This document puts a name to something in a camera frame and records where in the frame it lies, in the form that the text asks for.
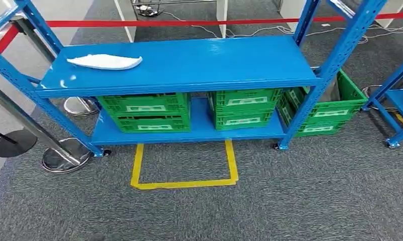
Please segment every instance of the crate label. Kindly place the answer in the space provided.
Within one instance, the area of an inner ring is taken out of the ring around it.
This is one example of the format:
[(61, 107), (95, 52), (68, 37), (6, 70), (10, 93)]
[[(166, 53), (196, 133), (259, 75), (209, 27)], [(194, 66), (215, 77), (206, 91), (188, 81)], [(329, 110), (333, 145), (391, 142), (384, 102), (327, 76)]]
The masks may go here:
[(127, 112), (166, 111), (166, 107), (164, 105), (147, 105), (147, 106), (127, 105), (126, 111)]
[(230, 99), (226, 106), (241, 105), (241, 104), (259, 104), (259, 103), (266, 103), (266, 102), (267, 102), (267, 96), (256, 97), (256, 98), (247, 98), (247, 99)]
[(260, 122), (260, 117), (249, 118), (249, 119), (231, 119), (231, 120), (228, 120), (225, 123), (225, 125), (226, 126), (232, 126), (232, 125), (259, 123), (259, 122)]
[(283, 107), (281, 109), (283, 111), (284, 117), (287, 119), (287, 122), (290, 123), (290, 121), (292, 120), (292, 117), (289, 114), (289, 111), (287, 110), (287, 107)]
[(296, 104), (296, 108), (299, 108), (299, 105), (301, 104), (299, 99), (297, 99), (296, 93), (294, 90), (289, 91), (290, 97), (293, 99), (293, 102)]
[(304, 133), (308, 132), (327, 132), (332, 131), (334, 127), (318, 127), (318, 128), (306, 128), (303, 130)]
[(325, 117), (325, 116), (336, 116), (336, 115), (347, 115), (349, 110), (338, 110), (338, 111), (324, 111), (324, 112), (317, 112), (314, 117)]
[(138, 126), (138, 130), (143, 131), (155, 131), (155, 130), (173, 130), (171, 125), (161, 125), (161, 126)]

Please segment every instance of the white foam piece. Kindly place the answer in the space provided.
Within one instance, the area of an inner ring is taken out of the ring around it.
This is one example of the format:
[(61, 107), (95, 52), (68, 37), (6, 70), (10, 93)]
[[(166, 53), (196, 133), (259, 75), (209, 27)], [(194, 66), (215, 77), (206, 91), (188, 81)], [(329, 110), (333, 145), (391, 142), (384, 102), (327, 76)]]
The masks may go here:
[(89, 54), (83, 57), (67, 59), (67, 61), (75, 65), (94, 69), (123, 70), (138, 66), (142, 62), (142, 57), (128, 58), (109, 54)]

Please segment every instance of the crate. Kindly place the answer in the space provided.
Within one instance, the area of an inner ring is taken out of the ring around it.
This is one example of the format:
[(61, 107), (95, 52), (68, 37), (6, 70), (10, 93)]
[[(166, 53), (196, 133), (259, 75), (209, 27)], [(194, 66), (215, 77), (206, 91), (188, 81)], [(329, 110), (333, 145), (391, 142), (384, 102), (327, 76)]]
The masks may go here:
[[(340, 101), (318, 102), (305, 120), (305, 123), (343, 122), (349, 121), (359, 111), (368, 99), (350, 80), (340, 71), (337, 76), (340, 91)], [(298, 109), (305, 97), (302, 87), (287, 90), (285, 96), (290, 100), (294, 109)]]
[(282, 89), (249, 89), (209, 92), (217, 113), (245, 113), (272, 111), (282, 94)]
[(188, 114), (190, 94), (161, 93), (98, 96), (99, 103), (110, 114), (129, 116)]
[(295, 137), (308, 137), (318, 135), (334, 135), (346, 122), (322, 122), (315, 124), (303, 124), (295, 134)]
[(130, 116), (112, 115), (111, 118), (124, 133), (189, 132), (189, 115)]
[(223, 113), (215, 110), (212, 98), (209, 98), (209, 106), (209, 114), (218, 131), (265, 127), (268, 125), (273, 112), (271, 109), (266, 109), (253, 112)]
[(213, 113), (213, 122), (216, 130), (225, 131), (240, 128), (256, 128), (265, 127), (271, 119), (272, 113), (245, 113), (245, 114), (229, 114), (216, 115)]

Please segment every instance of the chrome stanchion base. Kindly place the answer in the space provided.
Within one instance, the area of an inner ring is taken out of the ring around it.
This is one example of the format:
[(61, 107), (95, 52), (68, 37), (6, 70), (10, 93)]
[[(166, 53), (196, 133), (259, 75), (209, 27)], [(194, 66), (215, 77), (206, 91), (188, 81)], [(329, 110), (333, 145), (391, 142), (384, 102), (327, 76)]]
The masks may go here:
[(43, 154), (42, 167), (53, 173), (70, 173), (82, 168), (89, 159), (93, 156), (84, 145), (82, 145), (76, 138), (67, 138), (60, 140), (61, 146), (68, 150), (68, 152), (78, 161), (79, 165), (73, 165), (59, 155), (52, 148), (48, 148)]
[(0, 157), (16, 157), (31, 149), (37, 142), (37, 137), (28, 130), (19, 130), (6, 134), (16, 144), (5, 138), (0, 138)]
[[(380, 87), (381, 87), (381, 85), (370, 85), (370, 86), (367, 86), (367, 87), (363, 88), (363, 89), (362, 89), (362, 93), (363, 93), (367, 98), (370, 98), (370, 95), (371, 95), (372, 93), (374, 93), (374, 92), (375, 92), (377, 89), (379, 89)], [(383, 100), (381, 101), (381, 103), (383, 104), (384, 108), (385, 108), (387, 111), (391, 111), (391, 112), (398, 111), (398, 109), (395, 108), (395, 107), (393, 107), (393, 105), (392, 105), (387, 99), (383, 99)], [(372, 106), (370, 106), (370, 107), (373, 108), (373, 109), (377, 109), (377, 107), (375, 107), (374, 105), (372, 105)]]
[(84, 99), (88, 106), (82, 104), (82, 98), (70, 97), (64, 103), (64, 109), (74, 116), (88, 116), (98, 113), (98, 108), (90, 99)]

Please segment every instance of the yellow floor tape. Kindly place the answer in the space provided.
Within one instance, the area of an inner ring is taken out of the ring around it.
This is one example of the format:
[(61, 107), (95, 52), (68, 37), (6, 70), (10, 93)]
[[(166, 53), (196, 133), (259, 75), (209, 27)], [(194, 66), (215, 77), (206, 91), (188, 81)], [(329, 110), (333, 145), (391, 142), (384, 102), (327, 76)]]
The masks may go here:
[(228, 159), (230, 179), (190, 181), (190, 182), (158, 182), (158, 183), (139, 183), (141, 174), (142, 158), (144, 156), (144, 145), (138, 144), (135, 160), (133, 162), (132, 178), (130, 185), (141, 190), (152, 190), (157, 188), (188, 188), (188, 187), (212, 187), (235, 185), (238, 181), (237, 163), (235, 161), (234, 147), (231, 140), (225, 141), (226, 156)]
[(394, 113), (395, 114), (395, 116), (396, 116), (396, 118), (403, 124), (403, 117), (402, 117), (402, 115), (400, 115), (400, 114), (398, 114), (398, 113)]

